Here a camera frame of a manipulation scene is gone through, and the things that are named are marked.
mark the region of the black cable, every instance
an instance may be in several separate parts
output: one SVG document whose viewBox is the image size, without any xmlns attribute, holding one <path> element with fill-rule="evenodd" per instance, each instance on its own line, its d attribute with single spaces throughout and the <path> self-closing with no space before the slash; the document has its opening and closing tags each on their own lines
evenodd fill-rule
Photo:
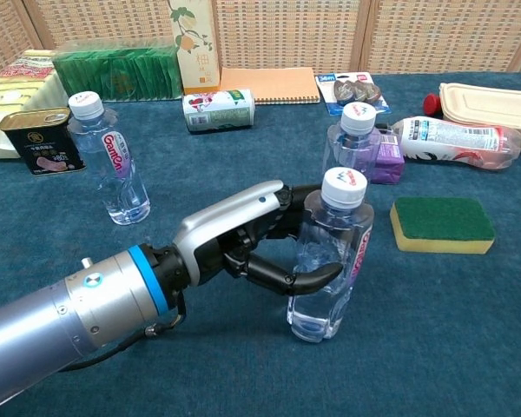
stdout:
<svg viewBox="0 0 521 417">
<path fill-rule="evenodd" d="M 84 369 L 86 367 L 92 367 L 93 365 L 96 365 L 97 363 L 100 363 L 102 361 L 107 360 L 108 358 L 111 358 L 115 354 L 119 354 L 120 352 L 122 352 L 125 349 L 129 348 L 130 346 L 134 345 L 141 339 L 156 337 L 156 336 L 164 333 L 166 330 L 171 330 L 172 328 L 182 324 L 183 321 L 185 320 L 186 315 L 187 315 L 187 308 L 185 307 L 185 300 L 183 298 L 183 293 L 180 292 L 177 295 L 177 316 L 169 324 L 155 323 L 146 328 L 137 330 L 130 337 L 121 341 L 120 344 L 118 344 L 116 347 L 112 348 L 108 352 L 105 352 L 105 353 L 97 356 L 96 358 L 89 359 L 88 361 L 81 361 L 81 362 L 73 363 L 71 365 L 68 365 L 67 367 L 60 369 L 58 372 L 78 371 L 78 370 Z"/>
</svg>

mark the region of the soda can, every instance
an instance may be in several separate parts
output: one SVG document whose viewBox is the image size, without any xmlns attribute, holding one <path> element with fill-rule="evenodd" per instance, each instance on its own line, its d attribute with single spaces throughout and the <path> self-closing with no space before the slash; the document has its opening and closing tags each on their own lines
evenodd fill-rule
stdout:
<svg viewBox="0 0 521 417">
<path fill-rule="evenodd" d="M 190 132 L 252 126 L 254 98 L 250 89 L 231 89 L 183 97 L 183 114 Z"/>
<path fill-rule="evenodd" d="M 68 108 L 19 111 L 0 122 L 17 153 L 33 175 L 59 174 L 84 169 L 68 132 Z"/>
</svg>

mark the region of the white can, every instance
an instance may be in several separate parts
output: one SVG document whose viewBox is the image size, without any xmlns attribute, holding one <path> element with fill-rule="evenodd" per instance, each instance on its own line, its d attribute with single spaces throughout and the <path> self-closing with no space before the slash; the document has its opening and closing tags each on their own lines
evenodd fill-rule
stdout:
<svg viewBox="0 0 521 417">
<path fill-rule="evenodd" d="M 183 97 L 183 115 L 190 132 L 252 126 L 254 99 L 250 89 L 231 89 Z"/>
</svg>

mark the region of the red object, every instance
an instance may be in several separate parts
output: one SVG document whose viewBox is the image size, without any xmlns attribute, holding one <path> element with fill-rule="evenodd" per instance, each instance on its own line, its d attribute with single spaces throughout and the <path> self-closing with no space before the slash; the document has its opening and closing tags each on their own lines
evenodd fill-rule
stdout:
<svg viewBox="0 0 521 417">
<path fill-rule="evenodd" d="M 427 116 L 434 116 L 442 111 L 442 104 L 440 103 L 440 97 L 431 93 L 425 97 L 423 101 L 423 111 Z"/>
</svg>

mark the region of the water bottle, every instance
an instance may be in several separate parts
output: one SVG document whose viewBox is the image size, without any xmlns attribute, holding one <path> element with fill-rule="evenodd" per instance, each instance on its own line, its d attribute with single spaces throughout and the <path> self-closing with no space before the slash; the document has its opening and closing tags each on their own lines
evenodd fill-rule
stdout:
<svg viewBox="0 0 521 417">
<path fill-rule="evenodd" d="M 70 97 L 69 107 L 73 117 L 68 130 L 96 179 L 98 195 L 110 217 L 121 225 L 140 222 L 147 217 L 150 202 L 126 138 L 116 126 L 117 114 L 105 109 L 92 91 Z"/>
<path fill-rule="evenodd" d="M 321 190 L 305 200 L 294 272 L 311 272 L 330 262 L 343 265 L 323 289 L 289 299 L 287 321 L 305 341 L 330 339 L 340 327 L 373 227 L 373 207 L 364 202 L 366 185 L 359 171 L 333 168 L 325 173 Z"/>
<path fill-rule="evenodd" d="M 375 120 L 376 109 L 370 104 L 346 104 L 340 122 L 328 128 L 322 175 L 330 168 L 347 167 L 358 170 L 371 181 L 380 148 Z"/>
<path fill-rule="evenodd" d="M 423 161 L 457 161 L 481 169 L 509 167 L 521 153 L 521 134 L 499 126 L 465 126 L 408 117 L 392 126 L 402 153 Z"/>
</svg>

